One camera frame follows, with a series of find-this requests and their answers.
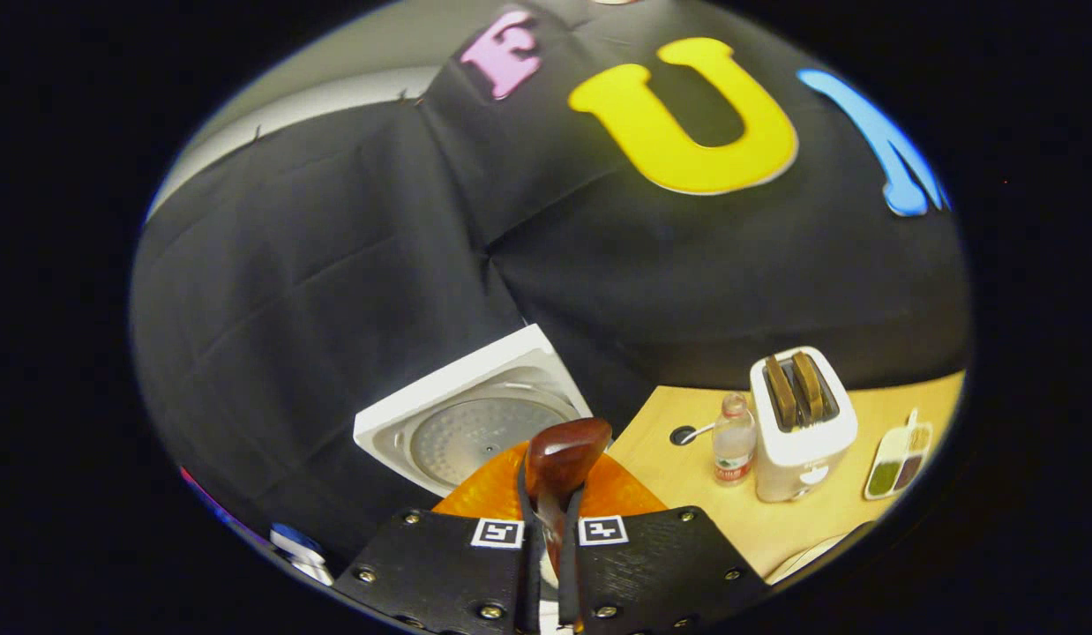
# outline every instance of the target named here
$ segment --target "screw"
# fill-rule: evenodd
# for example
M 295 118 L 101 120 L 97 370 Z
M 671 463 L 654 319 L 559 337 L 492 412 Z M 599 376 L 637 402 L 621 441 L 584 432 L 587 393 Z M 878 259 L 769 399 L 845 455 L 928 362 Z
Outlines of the screw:
M 482 618 L 482 619 L 501 619 L 502 618 L 502 610 L 501 610 L 501 608 L 498 608 L 497 606 L 487 604 L 486 607 L 480 608 L 480 610 L 479 610 L 479 618 Z

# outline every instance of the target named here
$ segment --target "toaster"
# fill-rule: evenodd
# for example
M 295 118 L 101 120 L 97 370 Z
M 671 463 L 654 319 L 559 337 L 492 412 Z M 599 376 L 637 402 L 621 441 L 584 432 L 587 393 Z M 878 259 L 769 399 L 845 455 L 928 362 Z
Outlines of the toaster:
M 803 346 L 750 369 L 757 415 L 757 495 L 796 501 L 830 478 L 856 441 L 856 410 L 820 350 Z

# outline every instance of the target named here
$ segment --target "table surface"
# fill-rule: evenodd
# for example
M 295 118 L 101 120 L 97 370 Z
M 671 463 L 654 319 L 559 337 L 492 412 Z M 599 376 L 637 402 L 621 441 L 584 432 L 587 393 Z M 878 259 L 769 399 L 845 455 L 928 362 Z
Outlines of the table surface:
M 902 493 L 880 501 L 864 499 L 879 441 L 886 431 L 904 426 L 911 409 L 917 407 L 917 421 L 929 421 L 934 427 L 929 446 L 934 453 L 957 407 L 964 376 L 964 371 L 959 371 L 924 383 L 848 391 L 859 422 L 856 442 L 828 479 L 797 501 L 760 502 L 755 493 L 756 469 L 739 486 L 719 486 L 712 476 L 710 431 L 687 445 L 669 441 L 679 426 L 699 429 L 714 421 L 728 391 L 656 387 L 608 453 L 664 505 L 698 505 L 707 511 L 764 577 L 790 555 L 878 518 L 900 499 Z M 744 394 L 752 405 L 751 395 Z

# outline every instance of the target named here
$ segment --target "bottle label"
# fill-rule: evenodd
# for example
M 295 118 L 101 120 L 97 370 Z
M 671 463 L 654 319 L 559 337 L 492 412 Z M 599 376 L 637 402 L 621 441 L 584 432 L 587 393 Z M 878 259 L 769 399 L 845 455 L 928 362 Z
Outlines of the bottle label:
M 740 457 L 714 458 L 714 477 L 720 480 L 738 480 L 750 471 L 750 462 L 755 459 L 755 454 L 744 454 Z

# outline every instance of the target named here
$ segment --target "yellow letter u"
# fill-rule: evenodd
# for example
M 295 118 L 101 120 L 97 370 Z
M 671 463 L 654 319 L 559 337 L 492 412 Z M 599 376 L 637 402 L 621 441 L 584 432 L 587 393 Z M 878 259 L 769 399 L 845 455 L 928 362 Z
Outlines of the yellow letter u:
M 644 177 L 687 194 L 722 194 L 773 180 L 796 157 L 796 130 L 781 106 L 710 37 L 678 39 L 656 53 L 695 68 L 740 113 L 745 132 L 731 144 L 696 144 L 646 83 L 639 64 L 621 64 L 583 81 L 570 108 L 592 112 Z

